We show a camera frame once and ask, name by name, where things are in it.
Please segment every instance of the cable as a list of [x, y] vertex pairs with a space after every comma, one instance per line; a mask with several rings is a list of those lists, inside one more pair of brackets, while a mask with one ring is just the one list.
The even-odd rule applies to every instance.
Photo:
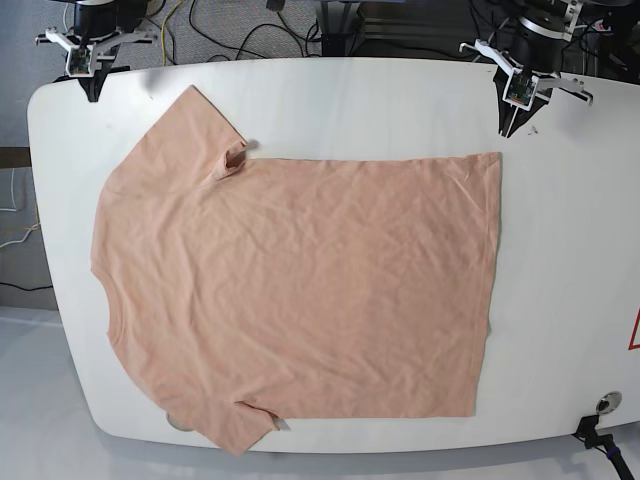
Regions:
[[[156, 22], [154, 22], [153, 20], [151, 20], [150, 18], [145, 18], [144, 20], [149, 22], [151, 25], [156, 27], [158, 30], [162, 31], [162, 27], [160, 25], [158, 25]], [[171, 57], [169, 55], [167, 55], [167, 60], [169, 60], [174, 65], [177, 65], [178, 62], [176, 62], [176, 39], [173, 36], [173, 33], [171, 32], [171, 30], [169, 29], [169, 25], [167, 25], [166, 30], [167, 30], [167, 33], [169, 34], [169, 38], [171, 38], [171, 52], [172, 52], [171, 53]]]
[[282, 22], [282, 24], [284, 25], [284, 28], [286, 28], [286, 29], [287, 29], [287, 31], [288, 31], [291, 35], [293, 35], [293, 36], [295, 36], [295, 37], [298, 37], [300, 40], [309, 41], [310, 43], [317, 43], [317, 42], [320, 42], [320, 41], [321, 41], [321, 39], [319, 39], [319, 38], [318, 38], [318, 39], [315, 39], [315, 40], [307, 40], [307, 39], [309, 38], [309, 35], [307, 35], [307, 37], [303, 37], [302, 35], [300, 35], [300, 34], [298, 34], [298, 33], [294, 32], [294, 31], [293, 31], [293, 29], [292, 29], [292, 28], [287, 24], [287, 22], [285, 21], [285, 19], [284, 19], [284, 17], [282, 16], [282, 14], [281, 14], [280, 12], [278, 12], [278, 13], [277, 13], [277, 15], [278, 15], [278, 18], [280, 19], [280, 21]]
[[348, 57], [353, 55], [353, 51], [356, 48], [356, 42], [358, 41], [358, 34], [354, 33], [353, 34], [353, 40], [351, 41], [351, 48], [349, 49], [349, 53], [347, 54]]
[[304, 39], [304, 53], [307, 57], [311, 56], [309, 55], [309, 42], [313, 37], [315, 37], [318, 34], [319, 31], [320, 31], [320, 26], [318, 25], [318, 21], [316, 20], [316, 22], [313, 25], [311, 25], [311, 27], [307, 31], [307, 36]]
[[16, 207], [16, 197], [13, 193], [13, 178], [16, 175], [16, 169], [11, 169], [11, 203], [13, 203], [13, 208], [0, 208], [0, 212], [17, 212], [18, 208]]
[[247, 42], [251, 38], [251, 35], [253, 35], [255, 32], [257, 32], [258, 30], [260, 30], [261, 28], [264, 28], [264, 27], [277, 28], [279, 30], [282, 30], [283, 32], [287, 32], [289, 34], [289, 36], [293, 39], [293, 41], [296, 43], [298, 48], [300, 49], [300, 56], [304, 57], [304, 50], [302, 49], [302, 45], [300, 45], [300, 42], [298, 42], [298, 39], [295, 37], [295, 35], [293, 35], [291, 32], [289, 32], [289, 30], [287, 30], [284, 27], [281, 27], [280, 25], [276, 25], [275, 23], [261, 23], [260, 25], [258, 25], [256, 27], [253, 27], [251, 29], [251, 31], [247, 34], [247, 36], [244, 37], [242, 45], [240, 45], [240, 48], [238, 49], [238, 54], [236, 55], [236, 60], [240, 60], [240, 55], [242, 55], [242, 52], [245, 51], [244, 50], [244, 46], [247, 44]]
[[204, 33], [202, 30], [198, 29], [198, 27], [196, 27], [196, 26], [194, 25], [194, 23], [193, 23], [193, 12], [194, 12], [194, 10], [195, 10], [195, 5], [196, 5], [196, 2], [197, 2], [197, 1], [198, 1], [198, 0], [193, 0], [193, 1], [191, 2], [191, 8], [189, 9], [189, 25], [191, 26], [191, 28], [193, 28], [193, 30], [195, 30], [195, 32], [196, 32], [196, 33], [198, 33], [201, 37], [206, 38], [206, 39], [207, 39], [207, 40], [209, 40], [210, 42], [212, 42], [212, 43], [214, 43], [214, 44], [218, 45], [219, 47], [226, 48], [226, 49], [229, 49], [229, 50], [233, 50], [233, 51], [235, 51], [235, 52], [244, 52], [244, 53], [249, 53], [249, 54], [251, 54], [251, 55], [255, 55], [256, 57], [259, 57], [259, 58], [267, 58], [267, 57], [265, 57], [264, 55], [260, 55], [259, 53], [252, 52], [251, 50], [240, 49], [240, 48], [237, 48], [237, 47], [232, 47], [232, 46], [230, 46], [230, 45], [225, 45], [224, 43], [222, 43], [222, 42], [220, 42], [220, 41], [216, 40], [216, 39], [215, 39], [215, 38], [213, 38], [213, 37], [210, 37], [209, 35], [207, 35], [206, 33]]
[[589, 43], [587, 42], [587, 37], [585, 36], [582, 40], [580, 40], [578, 42], [578, 47], [580, 48], [580, 50], [582, 50], [584, 53], [586, 53], [587, 55], [591, 55], [592, 57], [597, 57], [598, 54], [594, 53], [591, 51], [591, 47], [589, 46]]
[[40, 226], [37, 226], [35, 228], [33, 227], [11, 227], [11, 228], [5, 228], [4, 230], [2, 230], [2, 234], [6, 235], [9, 232], [15, 232], [16, 230], [31, 230], [32, 232], [35, 232], [36, 230], [40, 230]]
[[162, 66], [166, 66], [167, 65], [167, 52], [165, 50], [165, 46], [164, 46], [164, 29], [167, 26], [167, 21], [171, 18], [171, 16], [176, 13], [176, 10], [178, 10], [178, 8], [180, 8], [180, 6], [185, 2], [186, 0], [180, 0], [178, 3], [175, 4], [175, 6], [169, 10], [169, 13], [167, 13], [167, 16], [164, 17], [164, 21], [162, 22], [162, 29], [160, 30], [160, 42], [162, 43]]
[[[584, 441], [583, 439], [581, 439], [581, 438], [577, 437], [575, 434], [573, 434], [573, 435], [571, 435], [571, 436], [572, 436], [573, 438], [575, 438], [576, 440], [578, 440], [578, 441], [579, 441], [580, 443], [582, 443], [583, 445], [585, 445], [585, 448], [586, 448], [586, 444], [585, 444], [585, 441]], [[605, 456], [607, 455], [607, 451], [606, 451], [604, 448], [602, 448], [602, 447], [595, 446], [595, 447], [591, 447], [591, 448], [594, 448], [594, 449], [598, 450], [599, 452], [604, 453], [604, 455], [605, 455]]]
[[495, 23], [493, 23], [493, 21], [495, 20], [495, 18], [493, 17], [493, 12], [491, 12], [491, 24], [493, 25], [493, 32], [491, 33], [491, 35], [489, 35], [489, 46], [491, 46], [491, 41], [495, 38], [496, 39], [496, 44], [493, 48], [498, 48], [498, 29], [495, 26]]
[[481, 38], [480, 25], [478, 25], [478, 20], [476, 20], [476, 15], [473, 11], [473, 2], [471, 0], [469, 0], [469, 13], [471, 14], [471, 20], [473, 20], [473, 26], [476, 29], [476, 38]]
[[582, 53], [583, 58], [584, 58], [584, 54], [585, 53], [587, 54], [587, 57], [586, 57], [586, 59], [584, 61], [584, 70], [582, 71], [582, 74], [583, 75], [588, 75], [589, 74], [589, 55], [591, 54], [591, 52], [587, 52], [584, 49], [584, 47], [582, 46], [582, 42], [583, 42], [583, 40], [585, 38], [586, 38], [586, 36], [580, 39], [580, 41], [578, 42], [578, 47], [580, 47], [580, 50], [582, 50], [582, 52], [583, 52]]
[[484, 18], [484, 16], [480, 13], [480, 10], [478, 10], [478, 7], [476, 7], [476, 4], [473, 3], [473, 0], [469, 0], [469, 6], [471, 7], [471, 9], [476, 13], [476, 15], [478, 15], [478, 17], [480, 17], [480, 20], [482, 20], [484, 23], [486, 23], [487, 25], [489, 25], [492, 29], [496, 28], [496, 26], [493, 24], [493, 22], [490, 22], [489, 20], [487, 20], [486, 18]]
[[229, 57], [227, 57], [226, 55], [223, 55], [221, 53], [216, 53], [215, 55], [212, 55], [207, 59], [207, 63], [209, 63], [211, 60], [213, 60], [215, 58], [218, 58], [218, 57], [224, 58], [227, 62], [231, 61], [231, 59]]
[[46, 287], [25, 288], [25, 287], [20, 287], [19, 285], [14, 285], [13, 283], [6, 283], [6, 282], [0, 282], [0, 285], [17, 288], [18, 290], [22, 290], [23, 292], [36, 292], [38, 290], [47, 290], [49, 288], [53, 288], [53, 285], [47, 285]]
[[4, 248], [4, 247], [8, 247], [9, 245], [15, 245], [17, 243], [23, 243], [27, 238], [29, 238], [29, 235], [31, 235], [31, 232], [33, 232], [34, 230], [38, 229], [39, 224], [36, 223], [35, 225], [31, 226], [31, 228], [29, 228], [27, 230], [27, 232], [24, 234], [24, 237], [22, 237], [22, 239], [20, 240], [11, 240], [10, 242], [5, 242], [2, 245], [0, 245], [0, 249]]
[[593, 27], [596, 22], [598, 22], [599, 20], [601, 20], [600, 18], [596, 18], [593, 22], [587, 24], [587, 22], [584, 21], [584, 19], [582, 20], [586, 26], [586, 28], [584, 29], [584, 31], [576, 36], [576, 38], [572, 39], [567, 45], [565, 45], [564, 47], [562, 47], [562, 49], [560, 50], [560, 70], [564, 70], [564, 52], [570, 48], [573, 44], [575, 44], [576, 42], [578, 42], [578, 47], [580, 47], [580, 49], [582, 50], [581, 47], [581, 43], [582, 43], [582, 39], [584, 38], [585, 35], [587, 35], [588, 33], [604, 33], [604, 32], [598, 32], [597, 30], [591, 30], [591, 27]]
[[415, 46], [412, 46], [412, 45], [402, 45], [400, 43], [392, 42], [390, 40], [382, 40], [382, 39], [370, 39], [370, 40], [366, 40], [363, 43], [369, 43], [369, 42], [386, 43], [387, 45], [390, 45], [392, 47], [402, 48], [404, 50], [421, 50], [421, 51], [425, 51], [425, 52], [433, 52], [433, 53], [437, 53], [439, 55], [442, 55], [444, 57], [452, 58], [454, 60], [468, 60], [469, 58], [474, 57], [476, 55], [475, 53], [471, 53], [469, 55], [454, 55], [452, 53], [448, 53], [448, 52], [445, 52], [444, 50], [440, 50], [440, 49], [437, 49], [437, 48], [415, 47]]
[[70, 3], [65, 4], [64, 12], [62, 12], [62, 25], [64, 26], [64, 33], [69, 31], [69, 27], [67, 26], [67, 12], [69, 11]]
[[156, 8], [152, 13], [150, 13], [149, 15], [145, 15], [144, 18], [146, 18], [147, 20], [149, 20], [152, 17], [155, 17], [157, 14], [159, 14], [162, 9], [164, 8], [164, 6], [167, 4], [167, 0], [162, 0], [162, 2], [160, 2], [160, 6], [158, 8]]

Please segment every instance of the t-shirt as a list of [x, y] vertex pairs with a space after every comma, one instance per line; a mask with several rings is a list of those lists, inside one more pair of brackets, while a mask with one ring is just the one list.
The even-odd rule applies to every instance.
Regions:
[[133, 382], [234, 454], [275, 418], [472, 415], [499, 154], [246, 159], [245, 145], [189, 87], [102, 190], [92, 271]]

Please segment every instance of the yellow cable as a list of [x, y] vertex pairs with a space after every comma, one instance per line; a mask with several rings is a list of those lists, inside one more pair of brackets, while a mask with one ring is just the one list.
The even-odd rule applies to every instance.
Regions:
[[6, 235], [8, 232], [15, 232], [16, 230], [23, 230], [29, 232], [35, 232], [36, 230], [40, 230], [40, 216], [38, 215], [38, 202], [35, 202], [35, 211], [36, 211], [36, 226], [35, 227], [11, 227], [5, 228], [2, 230], [2, 235]]
[[162, 43], [162, 66], [166, 67], [167, 66], [167, 51], [165, 49], [164, 46], [164, 30], [167, 26], [167, 20], [169, 20], [171, 18], [171, 16], [176, 13], [176, 10], [180, 7], [180, 5], [182, 5], [186, 0], [180, 0], [178, 3], [175, 4], [175, 6], [169, 10], [169, 13], [167, 13], [167, 16], [164, 17], [164, 20], [162, 21], [162, 28], [160, 29], [160, 42]]

